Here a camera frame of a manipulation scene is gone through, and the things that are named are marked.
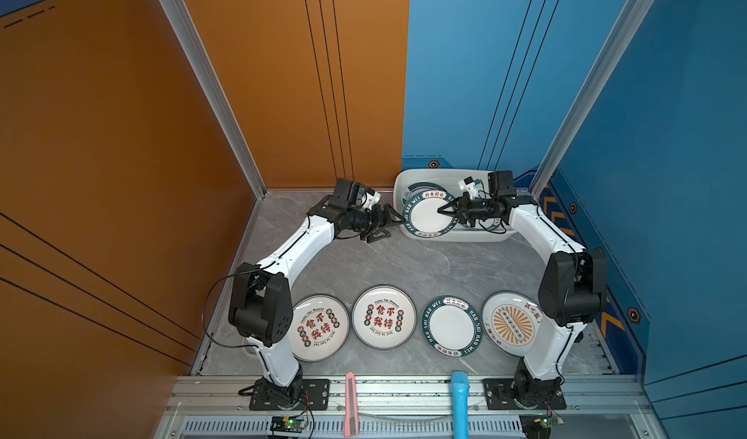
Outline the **green lettered rim plate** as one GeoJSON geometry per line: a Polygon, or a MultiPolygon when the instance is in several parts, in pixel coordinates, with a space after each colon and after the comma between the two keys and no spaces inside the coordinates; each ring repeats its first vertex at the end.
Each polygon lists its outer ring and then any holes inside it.
{"type": "Polygon", "coordinates": [[[435,239],[451,232],[457,225],[456,217],[447,217],[437,212],[439,207],[453,201],[446,191],[429,190],[412,196],[403,205],[401,215],[406,219],[405,230],[412,236],[422,239],[435,239]]]}
{"type": "Polygon", "coordinates": [[[494,219],[478,220],[477,225],[483,231],[490,234],[503,235],[508,229],[500,217],[494,217],[494,219]]]}
{"type": "Polygon", "coordinates": [[[476,308],[451,295],[439,296],[425,306],[420,327],[429,346],[446,357],[472,355],[484,336],[476,308]]]}

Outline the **green red rim plate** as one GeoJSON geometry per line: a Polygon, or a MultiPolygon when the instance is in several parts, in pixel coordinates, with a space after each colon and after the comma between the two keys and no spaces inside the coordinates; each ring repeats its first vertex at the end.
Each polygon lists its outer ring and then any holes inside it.
{"type": "Polygon", "coordinates": [[[412,196],[429,190],[445,191],[445,188],[443,188],[443,186],[440,186],[439,184],[433,184],[433,182],[416,182],[415,184],[411,184],[403,190],[402,202],[403,204],[406,204],[408,203],[408,201],[410,201],[410,198],[412,198],[412,196]]]}

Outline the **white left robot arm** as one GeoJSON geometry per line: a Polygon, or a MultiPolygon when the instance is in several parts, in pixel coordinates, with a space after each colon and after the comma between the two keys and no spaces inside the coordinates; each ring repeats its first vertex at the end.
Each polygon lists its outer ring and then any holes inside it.
{"type": "Polygon", "coordinates": [[[283,408],[296,406],[302,398],[303,369],[292,353],[288,332],[293,320],[291,288],[303,269],[342,231],[371,243],[388,238],[388,229],[404,222],[389,205],[316,205],[275,252],[257,264],[239,266],[233,275],[228,320],[262,363],[263,376],[251,390],[254,396],[283,408]]]}

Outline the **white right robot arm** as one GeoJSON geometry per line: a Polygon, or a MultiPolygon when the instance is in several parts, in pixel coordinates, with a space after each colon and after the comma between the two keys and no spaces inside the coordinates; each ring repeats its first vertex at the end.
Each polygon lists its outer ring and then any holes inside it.
{"type": "Polygon", "coordinates": [[[510,390],[517,405],[545,407],[561,394],[562,367],[573,343],[607,306],[607,258],[602,248],[573,241],[525,195],[472,199],[465,193],[438,213],[474,226],[501,219],[521,234],[546,264],[538,290],[543,319],[539,333],[519,361],[510,390]]]}

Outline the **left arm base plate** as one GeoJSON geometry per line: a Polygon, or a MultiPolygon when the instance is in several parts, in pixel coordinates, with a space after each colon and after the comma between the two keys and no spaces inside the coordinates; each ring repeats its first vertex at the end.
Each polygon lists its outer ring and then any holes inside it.
{"type": "Polygon", "coordinates": [[[258,380],[251,390],[251,411],[303,410],[313,412],[328,408],[330,381],[303,378],[289,387],[278,387],[266,379],[258,380]]]}

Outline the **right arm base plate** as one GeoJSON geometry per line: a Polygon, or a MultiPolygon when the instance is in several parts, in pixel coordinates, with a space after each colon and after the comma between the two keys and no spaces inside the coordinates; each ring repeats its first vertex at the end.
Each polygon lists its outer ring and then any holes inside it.
{"type": "Polygon", "coordinates": [[[560,381],[560,378],[553,381],[521,382],[508,378],[489,378],[483,380],[482,385],[490,410],[537,410],[547,407],[565,410],[567,403],[560,381]]]}

